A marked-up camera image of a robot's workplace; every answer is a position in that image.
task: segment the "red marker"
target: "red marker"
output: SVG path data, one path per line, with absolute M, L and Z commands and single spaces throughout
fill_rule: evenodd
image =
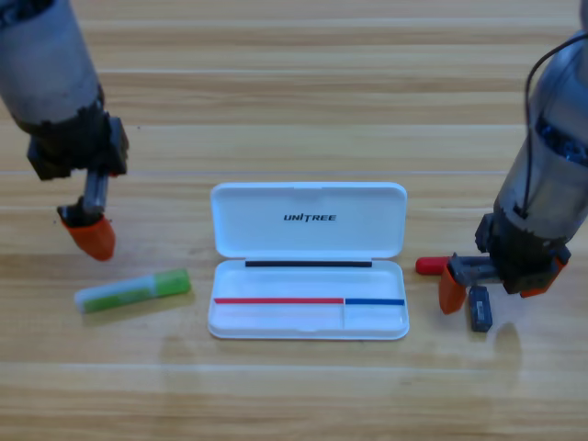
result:
M 343 305 L 344 304 L 344 300 L 343 299 L 334 299 L 334 298 L 324 298 L 324 299 L 320 299 L 320 298 L 276 298 L 276 297 L 270 297 L 270 298 L 257 298 L 257 297 L 242 297 L 242 298 L 217 298 L 214 300 L 215 303 L 218 303 L 220 305 L 222 304 L 242 304 L 242 305 L 246 305 L 246 304 L 250 304 L 250 305 L 255 305 L 255 304 L 265 304 L 265 305 L 269 305 L 269 304 L 275 304 L 275 305 L 293 305 L 293 304 L 299 304 L 299 305 L 309 305 L 309 304 L 335 304 L 335 305 Z
M 449 262 L 449 257 L 420 257 L 417 259 L 415 269 L 423 276 L 441 276 Z

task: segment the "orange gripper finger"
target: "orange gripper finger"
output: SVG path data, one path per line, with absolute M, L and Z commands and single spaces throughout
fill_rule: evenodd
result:
M 466 287 L 455 281 L 446 266 L 439 280 L 439 306 L 444 314 L 451 314 L 461 309 L 466 300 Z
M 63 226 L 71 234 L 77 246 L 96 260 L 104 262 L 114 254 L 117 237 L 110 222 L 104 216 L 89 227 L 72 228 L 65 223 L 63 223 Z
M 555 282 L 555 279 L 558 278 L 558 276 L 560 275 L 561 270 L 563 268 L 565 268 L 565 264 L 563 264 L 559 259 L 556 260 L 556 264 L 558 265 L 558 272 L 551 279 L 551 281 L 549 282 L 549 284 L 546 287 L 539 288 L 539 289 L 530 289 L 529 291 L 521 291 L 521 297 L 523 299 L 527 299 L 529 297 L 538 296 L 539 294 L 544 294 L 544 293 L 548 292 L 548 290 L 549 290 L 549 288 L 551 288 L 551 285 L 553 284 L 553 282 Z

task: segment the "red line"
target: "red line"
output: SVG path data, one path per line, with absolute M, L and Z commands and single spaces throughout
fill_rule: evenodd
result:
M 266 297 L 266 298 L 218 298 L 214 300 L 215 303 L 219 304 L 289 304 L 289 305 L 308 305 L 308 304 L 328 304 L 328 305 L 343 305 L 343 299 L 334 299 L 334 298 L 273 298 L 273 297 Z

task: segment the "open case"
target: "open case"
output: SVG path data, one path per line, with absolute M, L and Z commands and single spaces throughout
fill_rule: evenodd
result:
M 395 340 L 407 196 L 393 183 L 231 183 L 211 193 L 219 338 Z

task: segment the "small black object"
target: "small black object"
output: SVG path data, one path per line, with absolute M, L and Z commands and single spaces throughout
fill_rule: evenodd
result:
M 298 267 L 356 267 L 356 268 L 371 268 L 372 263 L 366 262 L 347 262 L 347 261 L 303 261 L 303 260 L 247 260 L 245 266 L 276 266 L 276 267 L 287 267 L 287 266 L 298 266 Z
M 492 327 L 492 311 L 490 309 L 488 289 L 485 287 L 471 287 L 468 299 L 471 330 L 474 333 L 487 333 Z

